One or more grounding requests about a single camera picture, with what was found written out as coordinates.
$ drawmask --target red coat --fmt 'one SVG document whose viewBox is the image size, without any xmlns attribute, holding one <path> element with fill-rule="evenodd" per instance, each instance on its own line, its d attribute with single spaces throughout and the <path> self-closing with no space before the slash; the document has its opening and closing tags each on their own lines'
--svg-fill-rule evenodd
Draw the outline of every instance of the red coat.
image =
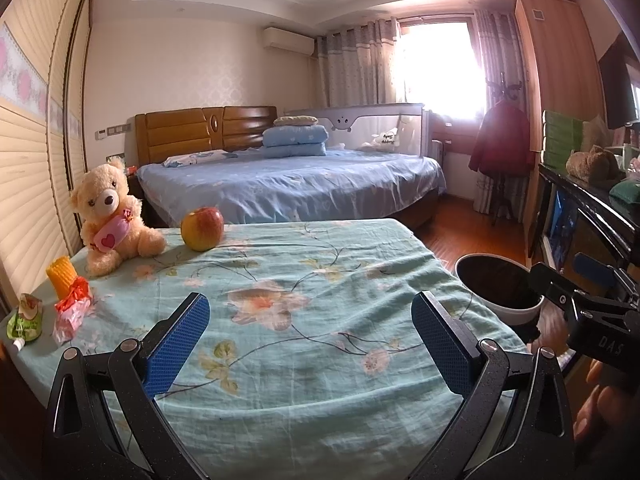
<svg viewBox="0 0 640 480">
<path fill-rule="evenodd" d="M 529 151 L 530 125 L 525 113 L 500 101 L 482 120 L 469 169 L 486 175 L 527 176 L 535 155 Z"/>
</svg>

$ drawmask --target apple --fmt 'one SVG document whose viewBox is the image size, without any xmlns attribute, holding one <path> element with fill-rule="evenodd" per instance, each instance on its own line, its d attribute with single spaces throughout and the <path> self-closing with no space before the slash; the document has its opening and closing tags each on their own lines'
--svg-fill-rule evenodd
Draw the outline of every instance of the apple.
<svg viewBox="0 0 640 480">
<path fill-rule="evenodd" d="M 220 243 L 225 220 L 215 207 L 201 207 L 191 211 L 180 223 L 180 234 L 188 248 L 208 251 Z"/>
</svg>

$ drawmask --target louvered closet door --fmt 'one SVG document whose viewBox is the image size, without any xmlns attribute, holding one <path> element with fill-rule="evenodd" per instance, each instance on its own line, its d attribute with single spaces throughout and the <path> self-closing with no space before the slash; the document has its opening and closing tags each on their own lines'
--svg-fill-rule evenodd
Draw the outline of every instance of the louvered closet door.
<svg viewBox="0 0 640 480">
<path fill-rule="evenodd" d="M 84 86 L 84 60 L 89 42 L 89 0 L 82 0 L 76 30 L 71 41 L 65 87 L 65 138 L 66 166 L 73 189 L 80 183 L 86 172 L 84 131 L 82 129 L 82 88 Z"/>
<path fill-rule="evenodd" d="M 66 247 L 70 254 L 76 254 L 82 248 L 82 240 L 80 239 L 80 231 L 71 207 L 70 186 L 66 176 L 63 96 L 66 55 L 69 50 L 71 32 L 73 31 L 80 1 L 67 0 L 60 19 L 49 71 L 49 120 L 47 121 L 53 196 L 58 208 L 58 216 L 60 217 Z"/>
<path fill-rule="evenodd" d="M 50 62 L 68 0 L 12 0 L 0 18 L 0 286 L 10 303 L 67 254 L 50 178 Z"/>
</svg>

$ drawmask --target trash can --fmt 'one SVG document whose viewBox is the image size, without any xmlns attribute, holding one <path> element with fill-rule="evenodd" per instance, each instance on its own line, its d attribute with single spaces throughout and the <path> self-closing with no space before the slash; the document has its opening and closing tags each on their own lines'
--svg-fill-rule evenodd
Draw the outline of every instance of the trash can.
<svg viewBox="0 0 640 480">
<path fill-rule="evenodd" d="M 545 298 L 529 288 L 527 267 L 496 254 L 462 256 L 454 268 L 455 275 L 510 326 L 532 321 Z"/>
</svg>

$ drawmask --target gray curtain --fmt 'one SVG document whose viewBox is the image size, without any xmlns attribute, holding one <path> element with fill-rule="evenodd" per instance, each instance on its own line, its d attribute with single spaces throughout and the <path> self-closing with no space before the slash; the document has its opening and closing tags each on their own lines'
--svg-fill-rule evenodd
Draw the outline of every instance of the gray curtain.
<svg viewBox="0 0 640 480">
<path fill-rule="evenodd" d="M 522 81 L 522 90 L 518 92 L 518 100 L 510 100 L 510 102 L 523 110 L 529 117 L 522 44 L 515 15 L 479 9 L 475 11 L 474 16 L 486 78 L 489 81 L 500 83 L 500 72 L 504 72 L 507 85 L 518 84 Z M 487 87 L 487 110 L 499 100 L 500 98 L 494 97 L 492 90 Z M 517 216 L 518 222 L 522 222 L 528 184 L 528 177 L 506 179 L 504 194 L 511 201 L 513 213 Z M 476 211 L 489 214 L 493 186 L 492 179 L 481 173 L 478 174 L 478 187 L 474 199 Z M 504 208 L 502 208 L 500 215 L 506 215 Z"/>
<path fill-rule="evenodd" d="M 397 102 L 393 67 L 399 38 L 395 18 L 318 38 L 322 105 Z"/>
</svg>

